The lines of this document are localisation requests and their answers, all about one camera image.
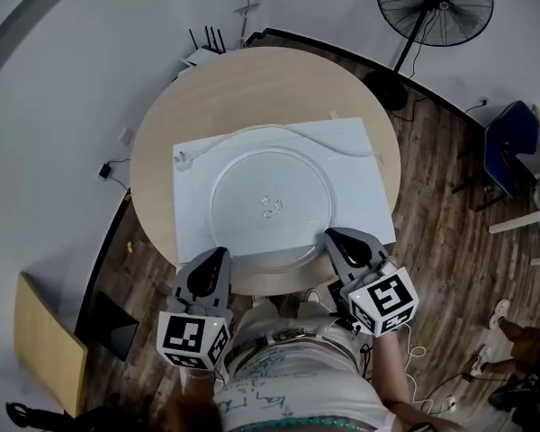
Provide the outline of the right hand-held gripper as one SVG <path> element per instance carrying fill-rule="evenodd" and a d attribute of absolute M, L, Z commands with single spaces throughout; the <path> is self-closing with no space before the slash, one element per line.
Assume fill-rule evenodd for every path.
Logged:
<path fill-rule="evenodd" d="M 324 243 L 338 280 L 328 286 L 339 316 L 376 338 L 414 317 L 419 297 L 405 267 L 385 260 L 385 247 L 357 229 L 331 227 Z"/>

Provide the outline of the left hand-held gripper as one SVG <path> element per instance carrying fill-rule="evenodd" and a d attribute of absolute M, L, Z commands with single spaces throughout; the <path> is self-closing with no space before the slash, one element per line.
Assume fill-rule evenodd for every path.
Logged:
<path fill-rule="evenodd" d="M 215 247 L 202 252 L 177 273 L 175 298 L 161 311 L 157 351 L 171 365 L 213 371 L 230 342 L 233 313 L 230 252 Z"/>

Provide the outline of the round glass turntable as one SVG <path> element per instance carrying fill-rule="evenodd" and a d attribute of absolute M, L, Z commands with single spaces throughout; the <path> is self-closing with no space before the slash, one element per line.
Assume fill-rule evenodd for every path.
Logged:
<path fill-rule="evenodd" d="M 336 214 L 332 183 L 317 162 L 289 148 L 257 148 L 233 158 L 217 176 L 208 229 L 237 267 L 280 274 L 319 256 Z"/>

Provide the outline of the person's left forearm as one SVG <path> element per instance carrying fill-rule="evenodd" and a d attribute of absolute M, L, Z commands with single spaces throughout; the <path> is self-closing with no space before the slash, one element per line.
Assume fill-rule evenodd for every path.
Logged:
<path fill-rule="evenodd" d="M 200 422 L 215 416 L 213 412 L 213 387 L 215 372 L 183 367 L 180 369 L 184 414 Z"/>

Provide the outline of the person's right forearm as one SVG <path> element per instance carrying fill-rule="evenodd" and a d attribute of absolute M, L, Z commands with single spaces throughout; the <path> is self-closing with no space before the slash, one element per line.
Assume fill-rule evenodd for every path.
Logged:
<path fill-rule="evenodd" d="M 396 417 L 392 432 L 406 432 L 410 388 L 395 331 L 373 339 L 372 385 L 382 405 Z"/>

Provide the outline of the white microwave oven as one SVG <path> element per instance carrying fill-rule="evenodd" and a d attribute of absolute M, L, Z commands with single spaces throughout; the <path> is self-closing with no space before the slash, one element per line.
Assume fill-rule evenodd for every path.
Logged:
<path fill-rule="evenodd" d="M 337 201 L 330 228 L 361 230 L 384 244 L 395 240 L 378 156 L 360 119 L 262 125 L 173 146 L 175 236 L 181 263 L 219 247 L 208 229 L 208 209 L 221 170 L 246 151 L 269 147 L 299 151 L 324 170 Z"/>

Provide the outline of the person's light trousers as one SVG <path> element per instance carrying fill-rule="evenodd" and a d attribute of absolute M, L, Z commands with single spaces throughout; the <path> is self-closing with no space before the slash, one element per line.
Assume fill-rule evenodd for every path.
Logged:
<path fill-rule="evenodd" d="M 320 333 L 322 340 L 305 338 L 290 343 L 276 344 L 262 349 L 248 350 L 238 356 L 225 355 L 224 365 L 229 368 L 235 361 L 242 366 L 250 357 L 269 347 L 291 345 L 295 343 L 315 343 L 332 349 L 347 357 L 354 365 L 359 364 L 360 354 L 357 336 L 347 321 L 338 313 L 331 311 L 325 305 L 304 301 L 299 305 L 295 318 L 285 318 L 279 315 L 277 307 L 268 299 L 256 302 L 248 310 L 238 325 L 232 346 L 241 344 L 249 338 L 262 336 L 267 332 L 276 332 L 286 329 L 303 328 L 312 333 Z"/>

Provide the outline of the person's belt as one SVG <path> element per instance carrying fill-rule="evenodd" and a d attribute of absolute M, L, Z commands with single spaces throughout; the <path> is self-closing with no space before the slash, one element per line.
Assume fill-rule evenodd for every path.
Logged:
<path fill-rule="evenodd" d="M 262 349 L 276 344 L 290 343 L 293 341 L 302 340 L 305 338 L 322 340 L 323 336 L 320 333 L 312 333 L 305 328 L 286 329 L 276 332 L 267 332 L 259 337 L 252 337 L 241 344 L 234 345 L 227 353 L 227 356 L 239 356 L 240 354 L 253 349 Z"/>

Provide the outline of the black flat panel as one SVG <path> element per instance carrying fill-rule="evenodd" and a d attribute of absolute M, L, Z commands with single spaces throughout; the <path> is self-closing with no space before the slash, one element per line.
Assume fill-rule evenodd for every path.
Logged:
<path fill-rule="evenodd" d="M 104 292 L 97 292 L 85 317 L 76 324 L 76 335 L 105 347 L 122 362 L 127 360 L 139 322 Z"/>

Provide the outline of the person's white printed shirt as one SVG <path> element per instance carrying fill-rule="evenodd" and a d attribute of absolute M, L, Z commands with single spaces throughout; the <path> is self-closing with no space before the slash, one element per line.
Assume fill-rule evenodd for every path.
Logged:
<path fill-rule="evenodd" d="M 269 347 L 214 395 L 223 430 L 341 426 L 392 432 L 395 415 L 344 355 L 313 343 Z"/>

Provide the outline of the yellow wooden board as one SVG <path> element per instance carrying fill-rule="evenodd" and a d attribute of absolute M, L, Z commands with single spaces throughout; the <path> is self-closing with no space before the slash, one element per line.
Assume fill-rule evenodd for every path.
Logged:
<path fill-rule="evenodd" d="M 19 274 L 13 318 L 19 361 L 71 417 L 83 410 L 87 347 L 62 324 L 26 274 Z"/>

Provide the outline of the blue chair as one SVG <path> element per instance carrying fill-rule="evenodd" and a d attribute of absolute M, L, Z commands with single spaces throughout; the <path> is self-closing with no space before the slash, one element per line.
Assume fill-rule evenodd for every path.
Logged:
<path fill-rule="evenodd" d="M 533 109 L 522 101 L 511 103 L 485 129 L 482 170 L 461 182 L 452 194 L 488 178 L 500 193 L 477 206 L 475 212 L 482 212 L 495 203 L 514 197 L 518 170 L 523 166 L 518 155 L 534 155 L 538 140 L 539 120 Z"/>

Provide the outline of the round wooden table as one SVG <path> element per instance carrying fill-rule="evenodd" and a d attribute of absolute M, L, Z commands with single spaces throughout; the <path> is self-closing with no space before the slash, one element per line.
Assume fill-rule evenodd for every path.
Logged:
<path fill-rule="evenodd" d="M 139 222 L 172 265 L 176 252 L 173 146 L 253 125 L 359 117 L 378 154 L 389 207 L 401 184 L 401 155 L 392 123 L 354 74 L 298 49 L 258 47 L 220 55 L 192 68 L 148 110 L 130 158 L 130 191 Z"/>

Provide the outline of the black floor equipment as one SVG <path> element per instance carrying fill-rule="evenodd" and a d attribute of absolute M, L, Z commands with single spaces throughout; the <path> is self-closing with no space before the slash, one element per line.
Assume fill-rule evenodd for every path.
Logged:
<path fill-rule="evenodd" d="M 522 432 L 540 432 L 540 377 L 510 382 L 488 398 L 498 411 L 511 412 L 511 420 Z"/>

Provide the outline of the white router with black antennas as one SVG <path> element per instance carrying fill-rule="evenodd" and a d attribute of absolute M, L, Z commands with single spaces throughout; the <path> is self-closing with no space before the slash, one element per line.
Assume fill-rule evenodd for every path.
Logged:
<path fill-rule="evenodd" d="M 192 30 L 189 30 L 194 51 L 187 57 L 181 58 L 181 62 L 188 68 L 197 67 L 227 52 L 219 29 L 214 29 L 212 26 L 205 26 L 204 30 L 206 34 L 206 44 L 202 46 L 198 45 Z"/>

